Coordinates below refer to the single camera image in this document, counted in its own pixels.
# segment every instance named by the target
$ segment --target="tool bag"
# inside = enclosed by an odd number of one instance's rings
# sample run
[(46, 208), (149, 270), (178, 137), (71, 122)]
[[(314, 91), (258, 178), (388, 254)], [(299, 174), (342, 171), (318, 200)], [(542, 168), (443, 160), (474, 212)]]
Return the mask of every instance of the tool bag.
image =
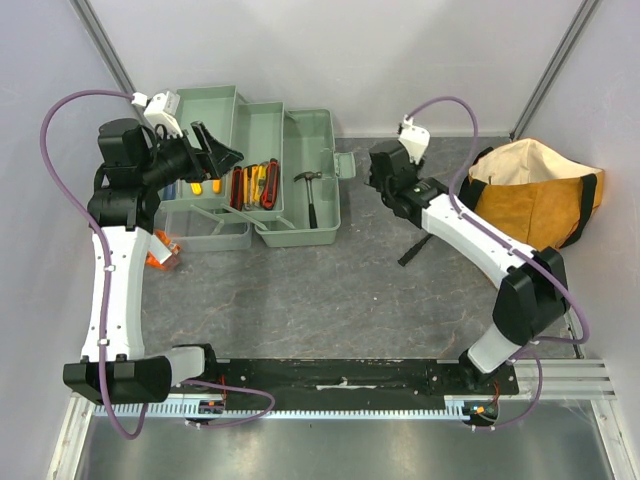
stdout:
[(602, 200), (604, 171), (564, 158), (533, 139), (482, 151), (460, 201), (491, 225), (537, 250), (580, 239)]

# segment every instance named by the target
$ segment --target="white wall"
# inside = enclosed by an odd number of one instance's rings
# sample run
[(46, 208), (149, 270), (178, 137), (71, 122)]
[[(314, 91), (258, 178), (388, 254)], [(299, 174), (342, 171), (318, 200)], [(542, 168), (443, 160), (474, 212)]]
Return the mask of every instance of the white wall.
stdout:
[(606, 170), (602, 207), (566, 250), (569, 285), (593, 327), (640, 447), (640, 3), (606, 0), (526, 135)]
[[(139, 90), (236, 84), (252, 101), (326, 107), (343, 136), (385, 135), (437, 95), (515, 125), (580, 0), (92, 0)], [(425, 114), (469, 134), (459, 107)]]
[[(115, 89), (66, 0), (8, 2), (0, 17), (0, 465), (2, 478), (45, 477), (90, 315), (89, 229), (49, 180), (40, 122), (62, 96)], [(100, 159), (101, 123), (130, 116), (125, 100), (85, 99), (61, 111), (51, 155), (83, 202)]]

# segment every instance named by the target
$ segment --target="bag handle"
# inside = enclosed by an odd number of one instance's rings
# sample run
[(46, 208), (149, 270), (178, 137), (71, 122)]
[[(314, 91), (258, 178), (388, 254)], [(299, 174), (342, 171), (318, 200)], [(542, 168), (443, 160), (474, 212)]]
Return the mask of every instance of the bag handle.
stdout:
[(578, 220), (578, 227), (569, 235), (569, 238), (560, 245), (560, 248), (568, 247), (580, 240), (584, 227), (591, 218), (593, 202), (596, 198), (598, 177), (596, 177), (595, 173), (590, 173), (589, 175), (580, 177), (580, 180), (582, 180), (582, 198), (580, 199), (580, 220)]
[[(473, 165), (478, 163), (478, 160), (491, 152), (493, 152), (493, 147), (487, 147), (482, 150), (473, 161)], [(466, 175), (462, 181), (462, 185), (460, 185), (460, 195), (458, 195), (458, 198), (469, 210), (475, 210), (478, 202), (480, 201), (482, 191), (486, 186), (487, 184), (482, 180), (474, 180), (473, 182), (470, 182), (469, 175)]]

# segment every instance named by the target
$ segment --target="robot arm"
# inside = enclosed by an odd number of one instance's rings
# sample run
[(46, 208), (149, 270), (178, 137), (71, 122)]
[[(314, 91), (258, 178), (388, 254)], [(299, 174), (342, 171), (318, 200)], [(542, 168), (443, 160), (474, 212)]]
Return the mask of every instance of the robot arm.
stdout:
[(410, 133), (403, 132), (399, 140), (380, 143), (370, 150), (370, 185), (380, 192), (383, 203), (396, 216), (442, 238), (477, 265), (498, 288), (494, 324), (460, 357), (460, 362), (468, 367), (470, 382), (481, 383), (568, 308), (564, 297), (511, 251), (525, 252), (566, 286), (564, 263), (554, 249), (537, 252), (464, 206), (465, 217), (474, 218), (510, 244), (511, 249), (505, 249), (463, 218), (451, 204), (447, 187), (433, 178), (418, 178), (428, 134), (420, 134), (418, 130), (423, 129), (406, 122), (403, 127)]
[[(157, 247), (153, 219), (160, 205), (158, 191), (177, 180), (218, 179), (243, 159), (241, 153), (215, 140), (200, 122), (191, 125), (200, 148), (192, 147), (187, 132), (180, 130), (173, 117), (178, 102), (177, 95), (167, 92), (155, 95), (146, 106), (145, 117), (164, 130), (162, 138), (152, 138), (157, 144), (151, 147), (145, 139), (145, 127), (136, 120), (119, 119), (100, 127), (98, 145), (104, 163), (96, 173), (88, 210), (102, 227), (111, 250), (108, 338), (100, 341), (105, 261), (94, 233), (96, 270), (89, 331), (81, 361), (65, 365), (63, 372), (65, 384), (95, 403), (102, 401), (98, 381), (102, 344), (106, 344), (114, 404), (164, 401), (173, 385), (198, 377), (215, 364), (209, 346), (178, 346), (145, 358), (142, 341), (142, 274), (147, 251)], [(147, 97), (136, 94), (133, 103), (147, 105)], [(103, 187), (105, 177), (108, 185)]]

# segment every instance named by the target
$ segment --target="canvas bag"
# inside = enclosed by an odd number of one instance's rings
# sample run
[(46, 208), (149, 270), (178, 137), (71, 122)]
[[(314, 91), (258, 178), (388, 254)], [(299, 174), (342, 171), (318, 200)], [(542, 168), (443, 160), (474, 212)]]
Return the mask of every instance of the canvas bag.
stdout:
[(478, 155), (460, 201), (537, 250), (575, 243), (602, 201), (604, 171), (527, 138)]

